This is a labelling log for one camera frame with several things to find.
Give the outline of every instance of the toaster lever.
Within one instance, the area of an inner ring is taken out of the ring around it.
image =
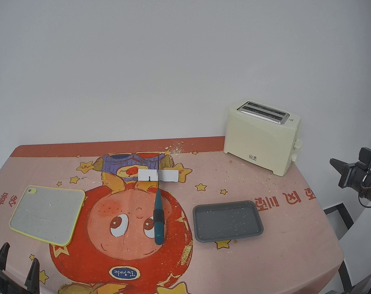
[[[297,139],[296,142],[294,143],[294,148],[300,149],[301,146],[302,146],[302,140]]]

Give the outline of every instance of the cartoon character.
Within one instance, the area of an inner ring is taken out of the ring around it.
[[[193,238],[184,210],[161,190],[165,243],[156,245],[157,182],[137,181],[138,169],[158,168],[158,163],[161,169],[175,168],[173,159],[160,153],[107,155],[95,162],[103,186],[86,192],[71,243],[50,245],[59,272],[79,282],[62,286],[59,293],[152,294],[157,287],[172,286],[187,270]]]

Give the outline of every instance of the cartoon eye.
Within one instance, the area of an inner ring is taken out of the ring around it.
[[[143,231],[148,238],[154,238],[153,217],[147,218],[143,223]]]
[[[114,217],[110,224],[111,234],[118,238],[124,235],[128,228],[128,217],[126,214],[120,214]]]

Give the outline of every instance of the white paper card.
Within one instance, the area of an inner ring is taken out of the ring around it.
[[[159,180],[163,182],[178,182],[179,171],[178,170],[160,170]]]
[[[154,169],[138,169],[139,181],[157,181],[157,170]]]
[[[138,169],[139,181],[157,181],[157,170],[154,169]],[[159,180],[162,182],[178,182],[178,170],[160,170]]]

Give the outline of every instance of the chinese character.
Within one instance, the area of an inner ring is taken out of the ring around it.
[[[8,193],[3,193],[1,198],[0,198],[0,205],[3,205],[4,201],[6,200],[7,198],[7,195]]]
[[[298,196],[298,194],[295,190],[291,194],[285,194],[285,193],[282,193],[282,194],[285,195],[286,201],[291,205],[294,205],[295,203],[300,203],[301,202],[300,196]]]
[[[275,196],[272,198],[265,197],[265,199],[259,197],[255,198],[255,205],[257,207],[257,211],[264,211],[271,209],[272,207],[279,207],[278,200]]]
[[[307,189],[304,189],[304,190],[305,190],[306,196],[309,197],[308,200],[311,200],[311,199],[315,199],[316,198],[315,194],[312,192],[312,190],[310,188],[307,188]]]
[[[16,200],[17,200],[17,196],[13,195],[11,198],[10,198],[10,201],[9,201],[9,206],[12,207],[13,205],[16,204]]]

